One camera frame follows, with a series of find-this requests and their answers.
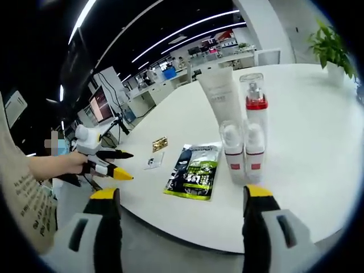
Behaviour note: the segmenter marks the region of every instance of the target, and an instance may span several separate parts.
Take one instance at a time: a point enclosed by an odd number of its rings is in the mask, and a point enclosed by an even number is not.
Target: person's hand
[[[67,161],[67,173],[78,175],[82,172],[82,165],[87,163],[87,156],[79,152],[71,152],[64,155]]]

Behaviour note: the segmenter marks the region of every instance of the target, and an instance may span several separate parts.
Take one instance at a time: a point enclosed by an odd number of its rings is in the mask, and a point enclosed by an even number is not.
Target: gray floor
[[[172,238],[123,209],[122,263],[125,273],[238,273],[244,256],[203,249]],[[317,243],[323,252],[340,237],[338,232]]]

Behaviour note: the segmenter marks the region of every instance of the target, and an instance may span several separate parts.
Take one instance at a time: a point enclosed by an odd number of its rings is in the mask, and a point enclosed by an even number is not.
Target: white table
[[[313,242],[345,226],[362,178],[363,110],[355,85],[327,82],[319,65],[288,64],[241,69],[262,72],[269,101],[269,139],[261,186],[282,209],[290,209],[310,229]],[[160,168],[144,170],[152,142],[168,138]],[[152,226],[197,245],[244,253],[243,189],[231,182],[221,156],[210,201],[163,194],[183,144],[219,141],[218,126],[198,82],[176,89],[129,135],[122,149],[135,156],[117,165],[132,181],[98,179],[119,187],[121,204]]]

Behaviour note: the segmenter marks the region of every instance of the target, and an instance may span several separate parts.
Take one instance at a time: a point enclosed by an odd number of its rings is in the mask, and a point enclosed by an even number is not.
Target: black ceiling
[[[2,16],[3,43],[0,90],[3,97],[11,89],[19,90],[29,107],[12,129],[16,143],[27,152],[43,146],[44,134],[59,119],[45,98],[59,100],[60,69],[66,57],[68,40],[78,15],[87,0],[38,0],[7,3]],[[132,21],[154,0],[122,1],[96,0],[81,30],[94,63],[101,57],[123,27]],[[175,37],[158,45],[135,63],[131,61],[145,49],[174,31],[206,17],[231,11],[232,1],[184,0],[183,5],[164,0],[136,21],[113,45],[98,70],[114,66],[120,77],[137,72],[146,61],[157,61],[160,53]],[[11,28],[6,18],[16,18]],[[184,31],[187,37],[217,27],[237,23],[236,16],[227,15]]]

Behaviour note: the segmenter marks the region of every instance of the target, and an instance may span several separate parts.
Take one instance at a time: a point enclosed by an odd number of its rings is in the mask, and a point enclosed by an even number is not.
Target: office desk
[[[313,242],[342,228],[361,192],[364,114],[348,78],[342,89],[329,85],[319,65],[287,64],[241,69],[261,72],[269,100],[268,150],[259,185],[282,209],[307,225]],[[240,102],[244,105],[242,92]],[[168,138],[162,166],[144,170],[152,142]],[[218,124],[198,82],[176,89],[121,146],[133,158],[116,165],[132,181],[98,178],[102,187],[119,187],[121,204],[154,227],[200,246],[244,253],[243,188],[231,181],[222,155],[210,201],[165,195],[183,144],[220,141]]]

